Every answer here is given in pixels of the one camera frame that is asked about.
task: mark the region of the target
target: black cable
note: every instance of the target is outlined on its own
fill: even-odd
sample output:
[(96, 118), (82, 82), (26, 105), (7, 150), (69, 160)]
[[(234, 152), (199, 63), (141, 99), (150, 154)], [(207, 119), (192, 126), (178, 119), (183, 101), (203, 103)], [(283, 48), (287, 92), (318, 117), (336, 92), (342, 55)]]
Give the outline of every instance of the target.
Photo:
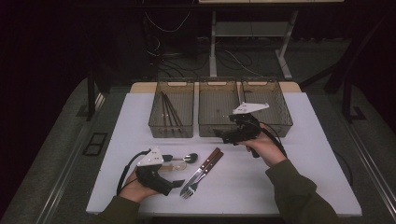
[(168, 73), (166, 70), (164, 70), (164, 69), (161, 69), (160, 67), (158, 67), (157, 66), (157, 68), (158, 68), (158, 70), (160, 70), (160, 71), (162, 71), (162, 72), (164, 72), (164, 73), (166, 73), (166, 75), (168, 75), (169, 77), (173, 77), (170, 73)]
[(161, 65), (163, 65), (163, 66), (165, 66), (165, 67), (168, 67), (168, 68), (171, 68), (171, 69), (177, 71), (182, 77), (184, 77), (184, 75), (183, 75), (177, 68), (175, 68), (175, 67), (173, 67), (173, 66), (171, 66), (171, 65), (164, 64), (164, 63), (161, 63)]
[(241, 66), (238, 66), (237, 68), (233, 68), (233, 67), (230, 67), (229, 65), (225, 64), (224, 61), (221, 59), (221, 56), (217, 53), (216, 53), (216, 60), (219, 61), (219, 63), (221, 63), (224, 67), (229, 68), (231, 70), (234, 70), (234, 71), (244, 70), (244, 68)]
[[(203, 53), (209, 53), (209, 49), (198, 49), (198, 52), (196, 53), (198, 54), (203, 54)], [(186, 59), (189, 58), (190, 56), (185, 54), (185, 53), (163, 53), (162, 54), (163, 59), (165, 60), (174, 60), (174, 59)]]
[(168, 59), (168, 60), (165, 60), (165, 62), (171, 63), (171, 64), (177, 66), (177, 67), (178, 67), (179, 69), (181, 69), (181, 70), (190, 71), (190, 72), (192, 72), (192, 71), (197, 71), (197, 70), (201, 70), (202, 68), (205, 67), (205, 65), (207, 64), (208, 61), (209, 61), (209, 55), (207, 55), (207, 57), (205, 57), (204, 63), (203, 63), (202, 65), (200, 65), (199, 67), (197, 67), (197, 68), (184, 68), (184, 67), (181, 67), (180, 65), (178, 65), (178, 64), (176, 64), (176, 63), (170, 62), (169, 59)]
[(129, 184), (133, 183), (133, 182), (136, 181), (136, 180), (137, 180), (137, 178), (131, 180), (131, 181), (128, 182), (128, 183), (126, 183), (126, 184), (121, 188), (120, 192), (121, 192), (123, 189), (125, 189), (125, 187), (127, 187)]
[(265, 135), (267, 135), (273, 141), (273, 143), (279, 148), (279, 150), (287, 158), (288, 154), (286, 154), (286, 151), (285, 151), (285, 148), (283, 148), (283, 145), (279, 141), (277, 141), (276, 138), (270, 132), (268, 132), (268, 130), (266, 130), (265, 128), (262, 128), (262, 132), (265, 133)]
[(254, 74), (254, 75), (256, 75), (256, 76), (262, 77), (261, 74), (256, 73), (256, 72), (254, 72), (254, 71), (248, 69), (248, 68), (247, 68), (244, 64), (242, 64), (242, 63), (239, 61), (239, 59), (237, 59), (237, 58), (235, 57), (235, 55), (233, 55), (230, 51), (228, 51), (228, 50), (225, 50), (225, 51), (226, 51), (228, 54), (230, 54), (231, 56), (233, 56), (233, 59), (234, 59), (235, 61), (237, 61), (237, 64), (239, 64), (242, 68), (240, 68), (240, 69), (231, 68), (231, 67), (225, 65), (225, 64), (221, 61), (221, 59), (219, 59), (219, 61), (220, 61), (224, 66), (226, 66), (226, 67), (228, 67), (228, 68), (231, 68), (231, 69), (233, 69), (233, 70), (237, 70), (237, 71), (242, 70), (242, 69), (245, 69), (245, 70), (247, 70), (247, 71), (248, 71), (249, 73), (251, 73), (251, 74)]
[(169, 61), (163, 61), (163, 63), (171, 63), (171, 64), (173, 64), (174, 66), (176, 66), (178, 69), (183, 70), (183, 71), (192, 72), (192, 73), (195, 75), (195, 77), (198, 77), (198, 75), (195, 73), (195, 70), (188, 69), (188, 68), (183, 68), (183, 67), (181, 67), (180, 65), (178, 65), (178, 64), (176, 64), (176, 63), (169, 62)]
[(268, 127), (271, 129), (271, 131), (273, 131), (273, 133), (276, 135), (277, 140), (279, 141), (279, 143), (282, 145), (282, 141), (280, 141), (280, 137), (279, 135), (277, 135), (277, 132), (275, 131), (275, 129), (273, 127), (271, 127), (271, 125), (264, 123), (264, 122), (260, 122), (261, 124), (265, 125), (265, 127)]
[(239, 52), (240, 54), (242, 54), (242, 55), (244, 55), (247, 59), (248, 59), (248, 63), (242, 63), (242, 61), (240, 60), (240, 59), (235, 59), (236, 58), (236, 56), (234, 55), (234, 53), (233, 52), (230, 52), (229, 50), (227, 50), (227, 49), (218, 49), (219, 50), (219, 52), (221, 52), (221, 51), (224, 51), (224, 52), (226, 52), (227, 53), (227, 55), (233, 55), (233, 57), (231, 57), (231, 59), (228, 59), (228, 58), (226, 58), (226, 57), (224, 57), (224, 56), (222, 56), (222, 55), (220, 55), (220, 54), (217, 54), (217, 56), (220, 56), (220, 57), (223, 57), (224, 58), (224, 60), (225, 61), (228, 61), (228, 62), (230, 62), (230, 63), (235, 63), (235, 64), (237, 64), (237, 65), (239, 65), (239, 66), (245, 66), (245, 67), (248, 67), (248, 66), (251, 66), (251, 65), (253, 65), (253, 60), (251, 59), (251, 57), (250, 56), (248, 56), (246, 53), (244, 53), (244, 52)]
[(199, 77), (198, 74), (195, 71), (192, 71), (195, 74), (195, 77)]
[(121, 177), (120, 177), (119, 184), (118, 184), (118, 186), (117, 186), (117, 195), (119, 195), (120, 192), (121, 192), (121, 190), (122, 190), (122, 187), (121, 187), (121, 186), (122, 186), (122, 183), (123, 183), (123, 181), (124, 181), (124, 179), (125, 179), (126, 174), (128, 174), (128, 171), (129, 171), (129, 169), (130, 169), (130, 167), (131, 167), (132, 162), (134, 162), (134, 160), (136, 160), (136, 158), (138, 158), (138, 157), (141, 156), (141, 155), (147, 155), (147, 154), (149, 154), (150, 151), (151, 151), (151, 149), (149, 149), (148, 151), (141, 151), (141, 152), (137, 153), (137, 154), (129, 161), (128, 165), (126, 165), (126, 166), (124, 167), (124, 170), (123, 170), (122, 175), (121, 175)]
[(180, 24), (176, 29), (174, 29), (174, 30), (165, 30), (165, 29), (163, 29), (162, 27), (160, 27), (160, 26), (157, 24), (157, 22), (154, 22), (154, 21), (152, 20), (152, 18), (150, 17), (149, 13), (147, 13), (147, 11), (145, 11), (145, 15), (146, 15), (146, 18), (148, 19), (148, 21), (150, 21), (151, 24), (152, 24), (154, 27), (156, 27), (157, 29), (159, 29), (159, 30), (161, 30), (161, 31), (163, 31), (163, 32), (166, 32), (166, 33), (173, 33), (173, 32), (178, 31), (178, 30), (183, 26), (184, 22), (187, 20), (187, 18), (190, 16), (190, 14), (191, 14), (191, 12), (189, 11), (189, 12), (187, 13), (186, 17), (185, 17), (185, 18), (183, 19), (183, 21), (181, 22), (181, 24)]
[(245, 53), (244, 50), (240, 50), (240, 48), (238, 48), (235, 44), (233, 44), (233, 48), (234, 48), (234, 52), (238, 52), (238, 53), (244, 55), (244, 56), (249, 60), (249, 63), (248, 63), (248, 64), (241, 64), (241, 66), (243, 67), (243, 69), (249, 71), (249, 72), (252, 73), (252, 74), (262, 76), (261, 74), (258, 74), (258, 73), (256, 73), (256, 72), (253, 72), (253, 71), (247, 69), (248, 66), (253, 65), (253, 60), (252, 60), (252, 58), (251, 58), (247, 53)]

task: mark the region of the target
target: wooden knife handle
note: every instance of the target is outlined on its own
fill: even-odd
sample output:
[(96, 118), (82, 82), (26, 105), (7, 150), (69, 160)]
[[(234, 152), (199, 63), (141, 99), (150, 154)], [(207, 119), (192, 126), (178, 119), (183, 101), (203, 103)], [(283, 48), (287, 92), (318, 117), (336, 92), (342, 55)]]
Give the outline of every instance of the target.
[(210, 154), (210, 156), (204, 161), (204, 163), (202, 163), (202, 165), (200, 166), (201, 169), (205, 169), (205, 167), (213, 160), (213, 158), (215, 158), (215, 156), (220, 152), (220, 149), (218, 147), (216, 147), (215, 150), (213, 150), (213, 152)]
[(215, 158), (213, 158), (213, 160), (204, 169), (204, 174), (207, 175), (207, 173), (209, 173), (209, 171), (213, 168), (213, 166), (215, 166), (216, 162), (218, 162), (220, 160), (222, 155), (224, 155), (224, 153), (222, 153), (222, 152), (219, 152), (218, 154), (216, 154)]

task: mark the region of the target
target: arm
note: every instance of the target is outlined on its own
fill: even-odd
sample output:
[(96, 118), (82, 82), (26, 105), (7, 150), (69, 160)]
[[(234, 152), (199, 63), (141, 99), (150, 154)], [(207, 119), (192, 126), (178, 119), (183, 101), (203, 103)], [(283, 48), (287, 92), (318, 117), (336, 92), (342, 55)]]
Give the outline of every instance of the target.
[(269, 137), (241, 142), (247, 151), (254, 148), (270, 167), (266, 171), (274, 184), (276, 205), (286, 223), (340, 223), (332, 207), (317, 193), (317, 186), (300, 175)]
[(114, 196), (106, 209), (95, 216), (91, 224), (135, 224), (140, 203), (158, 192), (144, 187), (133, 171), (127, 178), (120, 195)]

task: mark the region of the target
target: hand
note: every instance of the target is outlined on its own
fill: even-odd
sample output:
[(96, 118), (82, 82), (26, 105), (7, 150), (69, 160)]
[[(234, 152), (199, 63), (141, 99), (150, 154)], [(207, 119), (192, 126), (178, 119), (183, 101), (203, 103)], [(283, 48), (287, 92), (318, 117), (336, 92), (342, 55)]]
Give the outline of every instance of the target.
[(119, 196), (134, 201), (136, 203), (141, 203), (147, 197), (158, 194), (158, 192), (154, 189), (147, 188), (140, 184), (135, 171), (136, 168), (134, 168), (134, 171), (126, 179), (125, 186), (122, 188)]
[(260, 133), (256, 139), (247, 140), (238, 144), (246, 146), (247, 151), (254, 148), (269, 167), (287, 159), (265, 133)]

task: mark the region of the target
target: person's left hand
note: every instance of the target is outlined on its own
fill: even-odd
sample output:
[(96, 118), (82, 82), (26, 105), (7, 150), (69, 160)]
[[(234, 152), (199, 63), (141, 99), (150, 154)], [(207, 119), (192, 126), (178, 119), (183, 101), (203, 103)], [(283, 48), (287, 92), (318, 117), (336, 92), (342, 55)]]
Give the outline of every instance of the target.
[(141, 203), (147, 197), (158, 194), (158, 192), (140, 184), (135, 171), (136, 167), (131, 175), (126, 179), (125, 186), (122, 188), (119, 196), (136, 203)]

